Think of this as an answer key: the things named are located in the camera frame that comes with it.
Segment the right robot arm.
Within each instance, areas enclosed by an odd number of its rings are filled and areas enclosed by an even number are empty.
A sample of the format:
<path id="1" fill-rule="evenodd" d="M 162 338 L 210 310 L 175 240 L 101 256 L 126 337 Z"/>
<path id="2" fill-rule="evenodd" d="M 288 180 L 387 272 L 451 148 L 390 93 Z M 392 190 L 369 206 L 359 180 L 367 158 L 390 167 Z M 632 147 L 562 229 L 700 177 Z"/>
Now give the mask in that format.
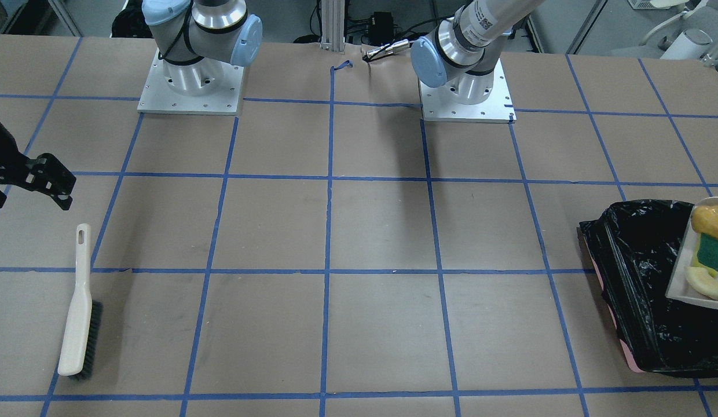
<path id="1" fill-rule="evenodd" d="M 152 61 L 137 110 L 142 114 L 236 112 L 243 71 L 255 61 L 263 40 L 263 22 L 245 1 L 144 1 L 144 22 L 157 53 Z M 31 159 L 23 154 L 0 122 L 0 185 L 44 193 L 62 210 L 70 209 L 76 177 L 51 153 Z M 0 189 L 0 209 L 6 195 Z"/>

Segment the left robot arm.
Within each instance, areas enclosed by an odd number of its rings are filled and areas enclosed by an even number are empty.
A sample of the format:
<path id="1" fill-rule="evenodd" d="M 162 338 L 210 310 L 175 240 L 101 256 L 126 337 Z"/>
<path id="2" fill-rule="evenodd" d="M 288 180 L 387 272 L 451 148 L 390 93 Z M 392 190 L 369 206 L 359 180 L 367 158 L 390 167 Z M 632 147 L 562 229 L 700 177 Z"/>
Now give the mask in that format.
<path id="1" fill-rule="evenodd" d="M 486 101 L 505 37 L 541 3 L 473 1 L 460 8 L 413 43 L 411 63 L 419 82 L 446 88 L 462 105 Z"/>

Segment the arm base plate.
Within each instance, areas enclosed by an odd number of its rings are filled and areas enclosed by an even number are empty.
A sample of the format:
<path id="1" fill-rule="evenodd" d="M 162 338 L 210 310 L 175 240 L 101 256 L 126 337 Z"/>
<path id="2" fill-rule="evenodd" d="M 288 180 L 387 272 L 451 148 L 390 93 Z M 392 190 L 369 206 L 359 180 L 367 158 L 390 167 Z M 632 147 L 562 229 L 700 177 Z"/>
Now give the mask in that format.
<path id="1" fill-rule="evenodd" d="M 513 123 L 517 120 L 499 59 L 492 73 L 462 74 L 441 87 L 418 82 L 426 122 Z"/>
<path id="2" fill-rule="evenodd" d="M 158 54 L 153 54 L 140 94 L 140 113 L 238 116 L 246 68 L 210 58 L 177 66 Z"/>

